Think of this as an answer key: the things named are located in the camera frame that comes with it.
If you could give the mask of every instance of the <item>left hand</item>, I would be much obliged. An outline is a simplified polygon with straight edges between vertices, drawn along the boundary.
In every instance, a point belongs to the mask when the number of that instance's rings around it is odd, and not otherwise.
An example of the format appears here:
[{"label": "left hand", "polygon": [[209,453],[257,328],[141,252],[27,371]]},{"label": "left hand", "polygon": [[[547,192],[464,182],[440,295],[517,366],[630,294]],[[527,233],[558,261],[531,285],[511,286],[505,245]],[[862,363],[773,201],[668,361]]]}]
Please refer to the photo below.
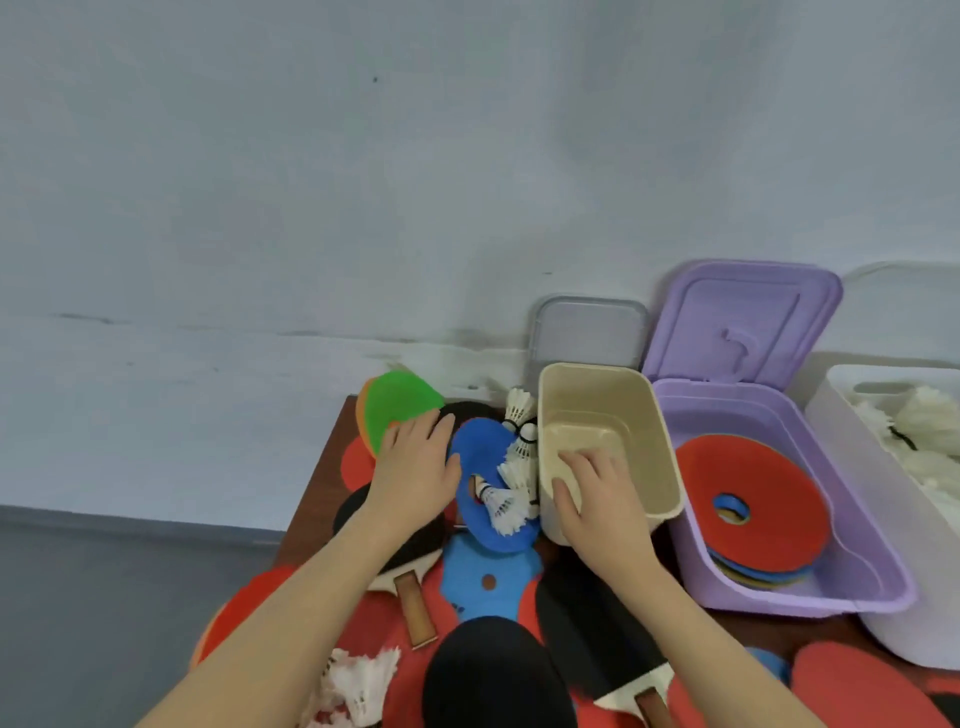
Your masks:
[{"label": "left hand", "polygon": [[460,455],[446,460],[455,418],[447,415],[437,423],[438,417],[440,410],[432,409],[394,425],[380,444],[363,510],[395,528],[403,541],[446,508],[460,482]]}]

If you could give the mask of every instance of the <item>container lid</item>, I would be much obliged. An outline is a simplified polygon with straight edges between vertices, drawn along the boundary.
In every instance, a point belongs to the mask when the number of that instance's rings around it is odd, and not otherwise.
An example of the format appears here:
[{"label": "container lid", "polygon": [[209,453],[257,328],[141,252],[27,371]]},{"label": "container lid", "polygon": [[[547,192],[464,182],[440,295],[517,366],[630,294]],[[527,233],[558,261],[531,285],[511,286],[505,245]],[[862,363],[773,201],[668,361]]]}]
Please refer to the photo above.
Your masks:
[{"label": "container lid", "polygon": [[534,319],[527,390],[536,393],[547,364],[603,364],[637,369],[650,314],[636,301],[554,296]]},{"label": "container lid", "polygon": [[783,390],[843,298],[810,265],[708,260],[670,284],[643,373]]}]

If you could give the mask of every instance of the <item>beige plastic bin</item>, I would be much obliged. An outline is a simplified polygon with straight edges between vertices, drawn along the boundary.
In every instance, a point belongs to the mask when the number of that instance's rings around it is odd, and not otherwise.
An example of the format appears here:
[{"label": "beige plastic bin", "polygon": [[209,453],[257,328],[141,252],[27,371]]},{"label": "beige plastic bin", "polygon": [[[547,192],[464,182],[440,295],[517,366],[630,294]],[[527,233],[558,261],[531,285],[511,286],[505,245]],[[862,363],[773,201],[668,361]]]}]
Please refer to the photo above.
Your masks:
[{"label": "beige plastic bin", "polygon": [[623,367],[557,363],[540,373],[540,523],[561,546],[568,541],[553,502],[553,478],[581,507],[576,478],[561,450],[603,447],[626,459],[651,531],[684,509],[677,458],[654,390],[640,372]]}]

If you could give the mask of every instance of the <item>wooden handle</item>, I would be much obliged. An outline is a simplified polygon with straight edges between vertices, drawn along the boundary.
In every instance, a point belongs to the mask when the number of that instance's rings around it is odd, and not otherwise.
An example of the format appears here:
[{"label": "wooden handle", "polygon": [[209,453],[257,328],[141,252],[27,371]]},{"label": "wooden handle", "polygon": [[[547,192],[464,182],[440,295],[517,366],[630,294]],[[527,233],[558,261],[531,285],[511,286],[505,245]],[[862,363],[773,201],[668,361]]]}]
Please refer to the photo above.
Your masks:
[{"label": "wooden handle", "polygon": [[643,691],[634,700],[650,728],[676,728],[673,716],[670,715],[666,703],[663,702],[663,698],[660,697],[656,688]]},{"label": "wooden handle", "polygon": [[400,597],[400,609],[403,618],[407,621],[407,633],[410,635],[410,645],[414,649],[432,643],[437,639],[437,628],[433,626],[433,619],[427,611],[420,582],[415,571],[406,571],[394,579],[396,594]]}]

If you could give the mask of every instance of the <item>gray lid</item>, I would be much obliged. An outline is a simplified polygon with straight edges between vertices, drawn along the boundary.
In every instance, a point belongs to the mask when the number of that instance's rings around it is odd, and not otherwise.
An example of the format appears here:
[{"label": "gray lid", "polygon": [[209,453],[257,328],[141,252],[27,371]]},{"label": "gray lid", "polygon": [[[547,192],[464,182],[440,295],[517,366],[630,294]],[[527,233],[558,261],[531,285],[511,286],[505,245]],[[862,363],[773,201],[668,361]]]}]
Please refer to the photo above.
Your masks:
[{"label": "gray lid", "polygon": [[547,364],[604,364],[637,369],[650,314],[636,301],[555,296],[543,302],[534,320],[526,386],[538,391]]}]

